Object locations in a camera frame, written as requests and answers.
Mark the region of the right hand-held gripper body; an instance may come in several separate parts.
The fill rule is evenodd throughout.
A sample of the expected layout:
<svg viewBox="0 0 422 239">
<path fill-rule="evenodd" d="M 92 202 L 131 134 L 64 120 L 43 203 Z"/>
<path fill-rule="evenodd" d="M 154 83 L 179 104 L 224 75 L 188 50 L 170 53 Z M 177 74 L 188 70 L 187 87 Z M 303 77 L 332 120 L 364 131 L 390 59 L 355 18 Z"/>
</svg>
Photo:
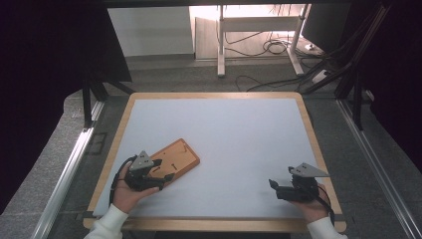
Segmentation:
<svg viewBox="0 0 422 239">
<path fill-rule="evenodd" d="M 299 166 L 288 167 L 292 175 L 291 186 L 281 186 L 287 190 L 287 201 L 311 202 L 319 196 L 317 177 L 329 177 L 329 174 L 310 165 L 302 163 Z"/>
</svg>

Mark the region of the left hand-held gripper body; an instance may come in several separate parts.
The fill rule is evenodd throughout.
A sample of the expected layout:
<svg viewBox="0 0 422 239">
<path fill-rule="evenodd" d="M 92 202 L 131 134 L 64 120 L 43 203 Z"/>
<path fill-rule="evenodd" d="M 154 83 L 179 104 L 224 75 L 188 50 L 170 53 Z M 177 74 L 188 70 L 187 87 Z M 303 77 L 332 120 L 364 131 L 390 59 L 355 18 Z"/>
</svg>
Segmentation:
<svg viewBox="0 0 422 239">
<path fill-rule="evenodd" d="M 130 161 L 131 166 L 124 181 L 132 190 L 143 191 L 159 186 L 160 178 L 149 176 L 149 172 L 153 167 L 153 159 L 144 150 L 139 155 L 132 157 Z"/>
</svg>

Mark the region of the wooden photo frame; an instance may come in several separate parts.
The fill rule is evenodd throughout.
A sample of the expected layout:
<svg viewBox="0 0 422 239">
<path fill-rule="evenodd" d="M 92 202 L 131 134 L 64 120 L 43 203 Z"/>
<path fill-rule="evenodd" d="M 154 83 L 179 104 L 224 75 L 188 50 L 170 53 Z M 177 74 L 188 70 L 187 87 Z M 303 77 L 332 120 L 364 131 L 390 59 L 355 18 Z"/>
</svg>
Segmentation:
<svg viewBox="0 0 422 239">
<path fill-rule="evenodd" d="M 161 159 L 161 164 L 153 167 L 149 175 L 162 178 L 173 173 L 173 180 L 178 179 L 200 163 L 199 156 L 183 138 L 156 152 L 151 158 Z"/>
</svg>

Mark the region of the person's right hand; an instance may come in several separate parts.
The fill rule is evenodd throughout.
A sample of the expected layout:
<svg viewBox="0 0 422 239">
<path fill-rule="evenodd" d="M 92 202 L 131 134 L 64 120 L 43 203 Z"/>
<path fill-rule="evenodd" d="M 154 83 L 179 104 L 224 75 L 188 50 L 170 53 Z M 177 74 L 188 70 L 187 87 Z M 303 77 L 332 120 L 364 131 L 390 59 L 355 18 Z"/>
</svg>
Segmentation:
<svg viewBox="0 0 422 239">
<path fill-rule="evenodd" d="M 325 190 L 325 186 L 320 184 L 318 186 L 319 197 L 326 203 L 330 204 L 330 200 Z M 329 217 L 328 210 L 317 200 L 308 203 L 292 202 L 293 205 L 299 208 L 307 223 L 312 223 L 324 217 Z"/>
</svg>

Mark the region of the person's left hand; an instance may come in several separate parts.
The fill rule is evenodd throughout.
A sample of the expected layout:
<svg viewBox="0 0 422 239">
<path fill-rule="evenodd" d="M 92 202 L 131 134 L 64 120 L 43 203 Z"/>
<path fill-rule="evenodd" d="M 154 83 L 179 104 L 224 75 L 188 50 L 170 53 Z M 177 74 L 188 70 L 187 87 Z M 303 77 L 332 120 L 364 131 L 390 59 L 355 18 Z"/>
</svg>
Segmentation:
<svg viewBox="0 0 422 239">
<path fill-rule="evenodd" d="M 159 191 L 158 187 L 148 188 L 143 191 L 132 190 L 124 181 L 130 166 L 131 163 L 128 162 L 119 173 L 112 198 L 112 204 L 126 214 L 136 206 L 139 200 Z"/>
</svg>

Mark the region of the dark floor hatch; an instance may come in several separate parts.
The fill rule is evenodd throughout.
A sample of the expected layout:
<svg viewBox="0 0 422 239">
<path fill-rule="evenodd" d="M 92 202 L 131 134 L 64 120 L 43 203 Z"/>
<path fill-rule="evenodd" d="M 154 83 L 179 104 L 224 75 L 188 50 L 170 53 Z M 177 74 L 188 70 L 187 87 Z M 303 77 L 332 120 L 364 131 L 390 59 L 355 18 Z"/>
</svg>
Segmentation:
<svg viewBox="0 0 422 239">
<path fill-rule="evenodd" d="M 99 155 L 106 144 L 106 132 L 96 132 L 89 141 L 88 155 Z"/>
</svg>

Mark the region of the white table mat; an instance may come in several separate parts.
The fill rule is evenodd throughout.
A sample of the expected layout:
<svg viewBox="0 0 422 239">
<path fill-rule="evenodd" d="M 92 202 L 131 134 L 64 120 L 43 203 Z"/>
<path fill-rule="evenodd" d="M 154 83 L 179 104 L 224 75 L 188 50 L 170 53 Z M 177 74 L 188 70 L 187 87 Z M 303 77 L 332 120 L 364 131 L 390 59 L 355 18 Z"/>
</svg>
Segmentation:
<svg viewBox="0 0 422 239">
<path fill-rule="evenodd" d="M 299 218 L 270 186 L 291 182 L 291 166 L 317 163 L 293 99 L 137 100 L 117 146 L 122 163 L 184 139 L 199 156 L 193 169 L 132 210 L 144 218 Z"/>
</svg>

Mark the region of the black metal stand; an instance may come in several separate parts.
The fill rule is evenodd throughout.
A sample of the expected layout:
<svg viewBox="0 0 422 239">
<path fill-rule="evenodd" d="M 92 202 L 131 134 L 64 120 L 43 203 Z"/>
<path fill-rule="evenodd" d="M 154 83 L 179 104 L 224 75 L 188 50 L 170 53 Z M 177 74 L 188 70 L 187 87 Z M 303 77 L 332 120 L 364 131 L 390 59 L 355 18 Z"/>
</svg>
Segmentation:
<svg viewBox="0 0 422 239">
<path fill-rule="evenodd" d="M 358 68 L 362 65 L 363 56 L 367 52 L 390 7 L 391 5 L 384 3 L 383 0 L 376 0 L 354 33 L 343 45 L 329 54 L 330 60 L 336 63 L 336 69 L 320 82 L 304 89 L 298 89 L 300 94 L 309 95 L 339 80 L 334 90 L 334 97 L 337 100 L 344 100 L 350 92 L 353 92 L 351 118 L 359 130 L 362 130 L 362 81 L 358 74 Z"/>
<path fill-rule="evenodd" d="M 94 124 L 93 113 L 92 113 L 92 104 L 91 104 L 91 94 L 94 94 L 94 97 L 100 101 L 104 102 L 108 98 L 108 92 L 105 87 L 105 83 L 112 85 L 113 87 L 121 90 L 122 92 L 131 95 L 134 93 L 134 90 L 130 87 L 124 85 L 119 81 L 115 81 L 110 77 L 107 77 L 105 74 L 100 73 L 88 73 L 87 76 L 83 79 L 83 109 L 84 109 L 84 129 L 90 128 Z"/>
</svg>

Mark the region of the white power strip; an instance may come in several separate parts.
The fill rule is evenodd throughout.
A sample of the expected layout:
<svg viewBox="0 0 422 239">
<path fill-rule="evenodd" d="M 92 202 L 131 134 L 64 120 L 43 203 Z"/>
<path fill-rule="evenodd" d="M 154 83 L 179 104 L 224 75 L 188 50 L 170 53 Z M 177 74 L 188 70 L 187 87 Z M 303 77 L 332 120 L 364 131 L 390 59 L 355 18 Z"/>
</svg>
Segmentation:
<svg viewBox="0 0 422 239">
<path fill-rule="evenodd" d="M 327 76 L 329 76 L 330 75 L 330 71 L 328 71 L 328 70 L 321 70 L 319 73 L 317 73 L 314 77 L 313 77 L 313 79 L 312 79 L 312 82 L 314 83 L 314 84 L 317 84 L 317 83 L 319 83 L 320 81 L 322 81 L 322 80 L 324 80 Z"/>
</svg>

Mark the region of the dark curtain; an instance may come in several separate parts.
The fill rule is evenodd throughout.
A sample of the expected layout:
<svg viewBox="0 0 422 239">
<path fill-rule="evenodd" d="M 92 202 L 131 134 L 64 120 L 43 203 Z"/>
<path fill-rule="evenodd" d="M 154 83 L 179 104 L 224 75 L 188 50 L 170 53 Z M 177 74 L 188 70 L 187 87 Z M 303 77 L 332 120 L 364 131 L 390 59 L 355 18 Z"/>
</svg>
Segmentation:
<svg viewBox="0 0 422 239">
<path fill-rule="evenodd" d="M 422 0 L 391 0 L 358 72 L 375 117 L 422 172 Z"/>
<path fill-rule="evenodd" d="M 105 0 L 0 0 L 0 214 L 84 83 L 129 82 Z"/>
</svg>

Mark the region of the dark monitor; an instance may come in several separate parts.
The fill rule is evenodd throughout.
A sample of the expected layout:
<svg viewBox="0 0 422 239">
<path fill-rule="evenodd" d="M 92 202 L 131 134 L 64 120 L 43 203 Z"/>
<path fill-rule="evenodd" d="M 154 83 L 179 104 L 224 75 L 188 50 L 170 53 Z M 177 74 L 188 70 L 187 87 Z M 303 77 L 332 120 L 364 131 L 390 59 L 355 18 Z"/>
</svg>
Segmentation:
<svg viewBox="0 0 422 239">
<path fill-rule="evenodd" d="M 350 3 L 313 4 L 302 35 L 326 53 L 339 47 Z"/>
</svg>

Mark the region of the aluminium floor rail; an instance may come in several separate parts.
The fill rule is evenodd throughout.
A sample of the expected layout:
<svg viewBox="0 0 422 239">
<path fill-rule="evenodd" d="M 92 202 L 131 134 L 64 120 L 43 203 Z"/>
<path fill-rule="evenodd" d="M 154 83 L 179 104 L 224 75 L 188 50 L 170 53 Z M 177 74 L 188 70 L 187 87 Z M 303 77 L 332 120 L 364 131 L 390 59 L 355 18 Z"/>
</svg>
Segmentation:
<svg viewBox="0 0 422 239">
<path fill-rule="evenodd" d="M 35 227 L 30 239 L 47 239 L 58 216 L 60 208 L 66 198 L 68 190 L 72 184 L 72 180 L 77 172 L 79 164 L 82 160 L 87 145 L 93 135 L 95 125 L 104 107 L 103 102 L 96 102 L 90 110 L 89 127 L 85 127 L 80 133 L 78 140 L 68 158 L 67 163 L 58 179 L 58 182 L 48 200 L 48 203 L 41 214 L 41 217 Z"/>
<path fill-rule="evenodd" d="M 352 110 L 347 101 L 336 100 L 336 103 L 407 238 L 422 239 L 422 227 L 417 224 L 403 197 L 393 185 L 364 131 L 353 121 Z"/>
</svg>

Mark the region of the white wall panel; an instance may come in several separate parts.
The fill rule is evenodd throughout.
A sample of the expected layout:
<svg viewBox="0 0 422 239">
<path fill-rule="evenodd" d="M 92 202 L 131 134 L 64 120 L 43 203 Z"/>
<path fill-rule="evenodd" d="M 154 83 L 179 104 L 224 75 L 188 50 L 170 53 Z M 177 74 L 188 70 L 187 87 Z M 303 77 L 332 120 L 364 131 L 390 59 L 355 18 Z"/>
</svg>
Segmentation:
<svg viewBox="0 0 422 239">
<path fill-rule="evenodd" d="M 188 7 L 108 9 L 126 57 L 192 54 Z"/>
</svg>

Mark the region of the white desk frame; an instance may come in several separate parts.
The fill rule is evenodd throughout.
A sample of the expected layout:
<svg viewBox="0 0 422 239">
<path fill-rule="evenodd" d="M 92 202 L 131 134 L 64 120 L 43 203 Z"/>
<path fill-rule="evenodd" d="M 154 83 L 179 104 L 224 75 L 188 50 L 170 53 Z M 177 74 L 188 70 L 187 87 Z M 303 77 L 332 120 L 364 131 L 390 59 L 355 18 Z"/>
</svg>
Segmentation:
<svg viewBox="0 0 422 239">
<path fill-rule="evenodd" d="M 298 17 L 274 16 L 274 17 L 235 17 L 225 18 L 223 6 L 220 6 L 220 17 L 217 21 L 217 37 L 219 38 L 217 53 L 217 76 L 225 76 L 225 48 L 224 34 L 227 32 L 271 32 L 271 31 L 294 31 L 291 44 L 287 47 L 287 53 L 297 76 L 305 73 L 298 59 L 296 48 L 304 25 L 309 4 L 306 4 Z"/>
</svg>

